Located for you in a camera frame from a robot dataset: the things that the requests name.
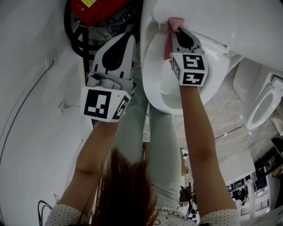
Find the person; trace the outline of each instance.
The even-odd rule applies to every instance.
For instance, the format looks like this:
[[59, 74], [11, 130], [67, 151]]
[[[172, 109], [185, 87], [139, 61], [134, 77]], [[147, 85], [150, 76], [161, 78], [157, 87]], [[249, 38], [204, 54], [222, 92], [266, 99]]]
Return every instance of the person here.
[[[73, 178], [51, 210], [46, 226], [191, 226], [177, 210], [181, 157], [175, 117], [149, 105], [150, 145], [144, 158], [148, 100], [138, 85], [119, 123], [101, 122], [83, 146]], [[222, 178], [214, 135], [197, 87], [180, 87], [189, 160], [201, 225], [239, 225]]]

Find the wall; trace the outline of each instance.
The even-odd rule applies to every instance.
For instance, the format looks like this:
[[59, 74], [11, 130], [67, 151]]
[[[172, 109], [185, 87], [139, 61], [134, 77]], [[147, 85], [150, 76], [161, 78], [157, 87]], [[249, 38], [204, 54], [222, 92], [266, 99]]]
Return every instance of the wall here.
[[13, 118], [9, 115], [15, 115], [45, 71], [45, 57], [52, 51], [58, 56], [58, 64], [21, 108], [2, 155], [0, 208], [7, 226], [38, 225], [38, 201], [53, 206], [61, 197], [92, 129], [79, 108], [70, 108], [64, 117], [58, 109], [64, 98], [79, 105], [84, 83], [82, 60], [70, 49], [63, 27], [64, 2], [0, 1], [0, 151]]
[[219, 165], [226, 185], [230, 185], [256, 171], [249, 150], [236, 153]]
[[280, 192], [280, 179], [274, 178], [270, 173], [266, 176], [266, 181], [269, 187], [268, 194], [270, 197], [269, 198], [270, 209], [274, 210]]

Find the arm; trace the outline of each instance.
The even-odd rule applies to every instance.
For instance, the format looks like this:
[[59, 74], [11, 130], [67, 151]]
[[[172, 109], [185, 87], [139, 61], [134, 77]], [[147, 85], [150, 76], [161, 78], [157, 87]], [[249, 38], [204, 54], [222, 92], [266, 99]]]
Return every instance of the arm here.
[[180, 87], [187, 147], [200, 216], [236, 209], [222, 178], [214, 135], [196, 87]]
[[88, 215], [117, 127], [118, 123], [101, 122], [93, 129], [80, 151], [71, 183], [58, 204], [71, 206]]

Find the red object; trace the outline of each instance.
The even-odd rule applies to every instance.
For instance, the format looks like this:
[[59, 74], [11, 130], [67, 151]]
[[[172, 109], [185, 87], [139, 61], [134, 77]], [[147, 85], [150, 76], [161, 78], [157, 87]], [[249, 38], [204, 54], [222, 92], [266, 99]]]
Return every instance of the red object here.
[[73, 0], [71, 9], [87, 26], [105, 22], [123, 9], [131, 0]]
[[169, 18], [167, 27], [167, 39], [165, 42], [164, 60], [170, 59], [170, 53], [173, 52], [171, 33], [179, 32], [178, 27], [182, 26], [184, 23], [185, 20], [182, 18]]

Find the polka dot shirt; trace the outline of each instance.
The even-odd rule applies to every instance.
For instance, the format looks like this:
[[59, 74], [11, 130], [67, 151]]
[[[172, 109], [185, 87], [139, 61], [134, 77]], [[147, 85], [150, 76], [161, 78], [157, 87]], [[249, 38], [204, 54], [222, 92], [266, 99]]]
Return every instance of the polka dot shirt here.
[[[66, 206], [56, 205], [51, 210], [45, 226], [68, 226], [78, 224], [81, 212]], [[81, 224], [87, 224], [87, 218], [82, 216]], [[154, 225], [160, 226], [196, 226], [197, 224], [188, 219], [181, 212], [164, 207], [159, 209], [159, 215]], [[220, 210], [203, 216], [200, 219], [200, 226], [239, 226], [237, 210]]]

